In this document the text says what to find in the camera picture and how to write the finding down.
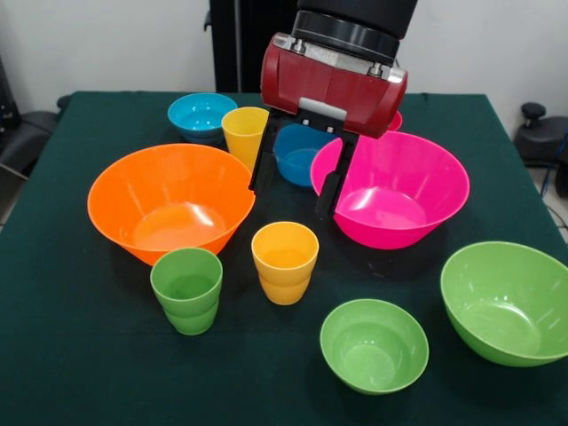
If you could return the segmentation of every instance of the green cup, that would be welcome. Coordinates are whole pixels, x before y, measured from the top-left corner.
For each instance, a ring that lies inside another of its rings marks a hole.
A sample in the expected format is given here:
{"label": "green cup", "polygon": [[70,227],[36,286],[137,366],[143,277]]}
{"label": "green cup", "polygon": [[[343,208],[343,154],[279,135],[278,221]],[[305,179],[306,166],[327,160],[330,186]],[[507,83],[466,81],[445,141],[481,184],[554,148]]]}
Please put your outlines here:
{"label": "green cup", "polygon": [[222,279],[221,261],[203,248],[172,251],[150,273],[158,302],[182,335],[200,335],[213,325]]}
{"label": "green cup", "polygon": [[359,299],[338,306],[324,321],[319,339],[333,372],[367,395],[410,386],[428,364],[428,339],[420,324],[382,300]]}

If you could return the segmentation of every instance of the blue bowl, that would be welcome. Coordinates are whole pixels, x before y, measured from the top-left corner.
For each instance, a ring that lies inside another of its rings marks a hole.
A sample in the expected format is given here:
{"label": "blue bowl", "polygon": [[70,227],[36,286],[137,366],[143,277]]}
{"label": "blue bowl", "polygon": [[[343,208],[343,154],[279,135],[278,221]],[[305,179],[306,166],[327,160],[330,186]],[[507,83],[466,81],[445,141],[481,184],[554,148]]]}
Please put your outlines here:
{"label": "blue bowl", "polygon": [[280,174],[295,185],[312,187],[310,167],[318,151],[336,135],[291,124],[278,133],[274,154]]}
{"label": "blue bowl", "polygon": [[185,140],[218,145],[223,141],[221,121],[237,107],[234,100],[218,93],[194,93],[171,104],[168,118]]}

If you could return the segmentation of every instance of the dark green tablecloth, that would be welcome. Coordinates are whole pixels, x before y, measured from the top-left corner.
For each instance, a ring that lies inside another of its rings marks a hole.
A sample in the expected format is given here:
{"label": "dark green tablecloth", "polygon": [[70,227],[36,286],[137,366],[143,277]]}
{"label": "dark green tablecloth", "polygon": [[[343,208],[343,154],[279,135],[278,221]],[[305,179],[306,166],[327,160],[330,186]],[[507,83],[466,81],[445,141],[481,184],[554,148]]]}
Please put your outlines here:
{"label": "dark green tablecloth", "polygon": [[[495,366],[462,343],[444,312],[441,268],[467,244],[516,241],[568,261],[486,97],[411,95],[401,107],[403,130],[467,168],[471,196],[457,217],[411,248],[372,250],[319,222],[314,194],[277,177],[220,255],[215,325],[184,337],[154,300],[150,268],[99,235],[86,211],[107,165],[179,141],[166,118],[177,96],[73,96],[0,234],[0,424],[568,424],[565,360]],[[259,105],[257,95],[234,98]],[[311,286],[290,307],[266,300],[249,249],[276,220],[310,226],[321,246]],[[359,395],[321,357],[326,314],[359,297],[391,301],[422,323],[430,363],[407,390]]]}

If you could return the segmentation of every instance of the green bowl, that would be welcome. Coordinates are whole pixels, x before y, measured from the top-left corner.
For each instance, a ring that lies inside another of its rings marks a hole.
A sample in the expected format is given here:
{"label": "green bowl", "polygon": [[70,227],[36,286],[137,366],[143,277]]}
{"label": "green bowl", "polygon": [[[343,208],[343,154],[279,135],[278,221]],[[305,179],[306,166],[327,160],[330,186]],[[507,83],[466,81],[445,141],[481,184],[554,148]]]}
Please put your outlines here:
{"label": "green bowl", "polygon": [[335,308],[319,344],[333,372],[355,391],[382,395],[414,383],[428,364],[428,339],[408,312],[382,300]]}
{"label": "green bowl", "polygon": [[568,268],[534,248],[482,242],[454,253],[441,278],[458,335],[477,354],[509,367],[568,355]]}

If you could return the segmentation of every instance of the yellow cup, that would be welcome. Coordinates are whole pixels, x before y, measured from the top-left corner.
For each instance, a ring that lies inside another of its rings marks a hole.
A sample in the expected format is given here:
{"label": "yellow cup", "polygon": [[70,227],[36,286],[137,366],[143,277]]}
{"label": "yellow cup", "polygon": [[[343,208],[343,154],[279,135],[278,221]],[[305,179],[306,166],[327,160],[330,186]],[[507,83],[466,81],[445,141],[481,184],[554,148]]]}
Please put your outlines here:
{"label": "yellow cup", "polygon": [[252,239],[260,284],[275,304],[295,304],[312,277],[320,243],[310,228],[294,222],[275,222]]}
{"label": "yellow cup", "polygon": [[267,121],[268,111],[245,106],[234,109],[221,122],[229,152],[244,162],[250,171],[255,168],[256,155]]}

